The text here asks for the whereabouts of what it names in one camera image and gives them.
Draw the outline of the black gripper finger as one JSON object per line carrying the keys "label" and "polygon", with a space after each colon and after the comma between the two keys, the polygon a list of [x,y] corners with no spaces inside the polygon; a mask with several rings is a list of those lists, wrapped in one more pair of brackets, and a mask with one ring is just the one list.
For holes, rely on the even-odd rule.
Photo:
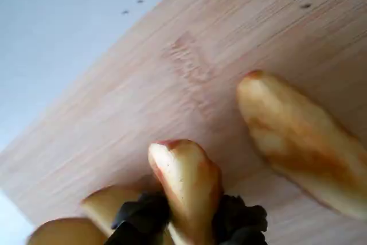
{"label": "black gripper finger", "polygon": [[217,244],[267,245],[267,211],[261,205],[247,206],[240,196],[223,195],[213,218]]}
{"label": "black gripper finger", "polygon": [[163,244],[170,207],[163,192],[143,193],[122,204],[105,244]]}

